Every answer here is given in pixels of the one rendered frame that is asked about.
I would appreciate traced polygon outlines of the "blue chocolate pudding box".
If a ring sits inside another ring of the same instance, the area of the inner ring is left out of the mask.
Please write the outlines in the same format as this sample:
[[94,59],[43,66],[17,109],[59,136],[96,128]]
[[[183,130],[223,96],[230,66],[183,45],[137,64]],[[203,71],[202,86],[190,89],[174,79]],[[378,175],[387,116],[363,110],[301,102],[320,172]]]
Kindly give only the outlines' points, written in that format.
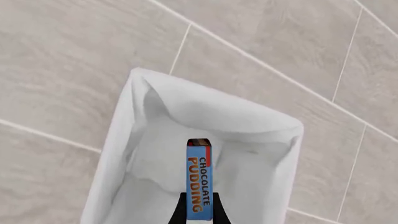
[[189,139],[186,151],[187,219],[213,219],[212,148],[208,139]]

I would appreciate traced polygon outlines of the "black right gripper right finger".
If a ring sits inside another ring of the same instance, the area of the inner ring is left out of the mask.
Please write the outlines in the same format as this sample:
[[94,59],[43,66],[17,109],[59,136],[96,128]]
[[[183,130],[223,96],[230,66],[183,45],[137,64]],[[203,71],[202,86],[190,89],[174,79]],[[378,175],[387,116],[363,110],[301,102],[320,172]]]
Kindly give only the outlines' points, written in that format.
[[213,193],[213,224],[231,224],[218,193]]

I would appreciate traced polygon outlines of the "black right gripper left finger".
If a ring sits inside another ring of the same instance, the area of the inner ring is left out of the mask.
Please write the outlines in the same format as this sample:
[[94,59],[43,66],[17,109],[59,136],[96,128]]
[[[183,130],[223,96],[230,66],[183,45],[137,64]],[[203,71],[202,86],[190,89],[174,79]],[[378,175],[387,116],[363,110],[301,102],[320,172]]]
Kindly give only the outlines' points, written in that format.
[[168,224],[186,224],[187,222],[187,194],[182,192],[179,196],[177,206]]

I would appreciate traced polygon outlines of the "white cloth basket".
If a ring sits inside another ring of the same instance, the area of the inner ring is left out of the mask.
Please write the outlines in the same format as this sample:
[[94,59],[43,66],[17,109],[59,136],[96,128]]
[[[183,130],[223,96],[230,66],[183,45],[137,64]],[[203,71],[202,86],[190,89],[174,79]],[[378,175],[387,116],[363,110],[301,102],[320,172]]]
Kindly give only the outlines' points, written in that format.
[[168,224],[186,189],[186,145],[208,139],[213,190],[232,224],[284,224],[303,138],[293,117],[134,68],[80,224]]

